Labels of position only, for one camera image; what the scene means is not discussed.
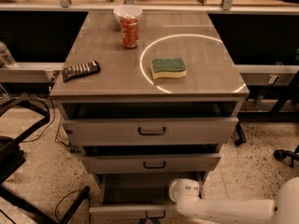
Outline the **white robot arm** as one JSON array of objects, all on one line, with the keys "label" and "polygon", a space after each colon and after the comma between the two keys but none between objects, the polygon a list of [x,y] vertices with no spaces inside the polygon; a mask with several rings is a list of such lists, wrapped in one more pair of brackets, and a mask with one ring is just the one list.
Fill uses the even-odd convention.
[{"label": "white robot arm", "polygon": [[173,179],[169,197],[179,214],[220,224],[299,224],[299,177],[287,181],[275,200],[208,200],[199,197],[200,184]]}]

